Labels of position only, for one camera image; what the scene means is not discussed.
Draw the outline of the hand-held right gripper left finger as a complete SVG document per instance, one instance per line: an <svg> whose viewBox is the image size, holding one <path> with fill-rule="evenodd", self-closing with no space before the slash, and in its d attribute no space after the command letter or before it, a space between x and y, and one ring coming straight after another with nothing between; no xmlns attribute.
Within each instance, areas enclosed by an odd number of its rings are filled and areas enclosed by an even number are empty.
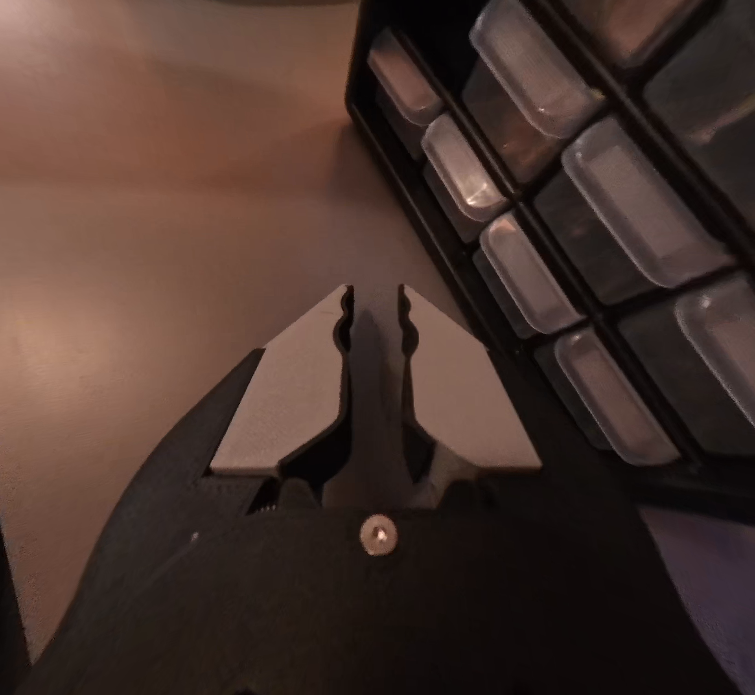
<svg viewBox="0 0 755 695"><path fill-rule="evenodd" d="M351 450L353 310L354 287L339 285L263 347L210 473L314 489L339 473Z"/></svg>

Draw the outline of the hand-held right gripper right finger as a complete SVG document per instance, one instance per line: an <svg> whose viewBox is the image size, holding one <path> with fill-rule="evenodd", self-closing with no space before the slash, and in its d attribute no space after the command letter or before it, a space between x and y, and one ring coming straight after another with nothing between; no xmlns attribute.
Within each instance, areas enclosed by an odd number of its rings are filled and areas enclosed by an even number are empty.
<svg viewBox="0 0 755 695"><path fill-rule="evenodd" d="M398 312L402 450L412 483L539 472L541 457L486 346L409 285L399 287Z"/></svg>

